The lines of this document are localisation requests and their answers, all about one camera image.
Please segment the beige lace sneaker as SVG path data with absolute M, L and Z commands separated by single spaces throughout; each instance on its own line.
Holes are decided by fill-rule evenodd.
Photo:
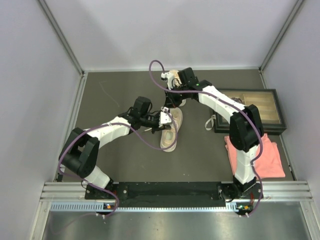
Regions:
M 178 75 L 178 72 L 179 72 L 179 71 L 176 70 L 176 69 L 172 69 L 172 70 L 169 71 L 169 73 L 171 73 L 171 74 L 174 75 L 174 79 L 172 79 L 172 81 L 171 81 L 171 83 L 170 83 L 172 87 L 173 87 L 173 86 L 175 86 L 175 87 L 180 87 L 181 84 L 182 84 L 182 82 L 181 82 L 181 80 L 180 80 L 180 77 L 179 77 L 179 75 Z M 185 104 L 186 104 L 186 99 L 183 99 L 182 102 L 181 102 L 181 104 L 179 105 L 179 107 L 183 107 Z
M 177 146 L 177 133 L 179 132 L 183 123 L 183 112 L 177 108 L 171 108 L 170 113 L 175 121 L 176 128 L 171 124 L 171 129 L 162 131 L 160 139 L 160 148 L 167 153 L 173 152 Z

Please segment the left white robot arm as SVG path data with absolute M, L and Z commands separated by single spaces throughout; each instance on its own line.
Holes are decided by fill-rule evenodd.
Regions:
M 74 128 L 62 148 L 59 164 L 96 186 L 96 192 L 102 198 L 109 198 L 114 191 L 111 184 L 113 180 L 97 166 L 99 150 L 140 127 L 159 130 L 163 112 L 158 110 L 151 113 L 151 106 L 149 98 L 139 96 L 132 107 L 107 123 L 87 130 Z

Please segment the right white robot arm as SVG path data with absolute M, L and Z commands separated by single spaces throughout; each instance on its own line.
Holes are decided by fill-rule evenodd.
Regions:
M 192 68 L 176 73 L 163 71 L 166 82 L 165 106 L 178 107 L 183 100 L 192 99 L 211 108 L 229 124 L 229 139 L 236 149 L 236 170 L 233 175 L 232 198 L 245 198 L 260 181 L 255 161 L 262 155 L 264 130 L 258 108 L 245 106 L 220 92 L 207 80 L 198 80 Z

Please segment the white ribbon loop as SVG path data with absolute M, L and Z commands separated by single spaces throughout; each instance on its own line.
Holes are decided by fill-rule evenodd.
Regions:
M 216 115 L 213 114 L 204 124 L 204 128 L 207 131 L 211 131 L 215 126 Z

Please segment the dark framed display box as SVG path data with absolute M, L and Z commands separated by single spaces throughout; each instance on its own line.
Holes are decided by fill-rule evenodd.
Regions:
M 287 129 L 275 89 L 220 88 L 219 91 L 243 105 L 255 105 L 266 134 L 279 136 Z

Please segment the pink folded cloth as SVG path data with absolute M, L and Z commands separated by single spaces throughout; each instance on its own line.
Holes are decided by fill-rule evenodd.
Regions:
M 275 142 L 271 142 L 268 134 L 265 133 L 261 138 L 263 144 L 262 155 L 254 162 L 254 168 L 262 179 L 266 178 L 284 178 L 286 176 L 278 146 Z M 228 158 L 232 173 L 235 174 L 237 169 L 237 150 L 232 145 L 230 137 L 224 137 L 225 148 L 228 152 Z

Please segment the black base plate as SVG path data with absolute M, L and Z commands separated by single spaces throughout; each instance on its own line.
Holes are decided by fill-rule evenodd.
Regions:
M 121 208 L 222 207 L 226 200 L 258 200 L 261 185 L 240 192 L 232 182 L 115 182 L 106 187 Z

